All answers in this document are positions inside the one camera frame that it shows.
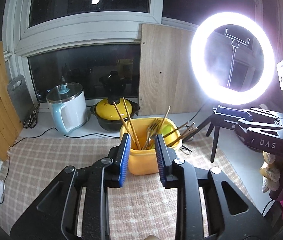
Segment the gloved right hand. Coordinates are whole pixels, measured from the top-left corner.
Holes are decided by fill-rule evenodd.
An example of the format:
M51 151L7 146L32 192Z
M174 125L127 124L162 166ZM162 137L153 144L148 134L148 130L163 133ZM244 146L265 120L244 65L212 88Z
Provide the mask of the gloved right hand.
M279 189L280 168L275 164L276 156L263 152L264 163L260 168L260 174L263 176L262 192Z

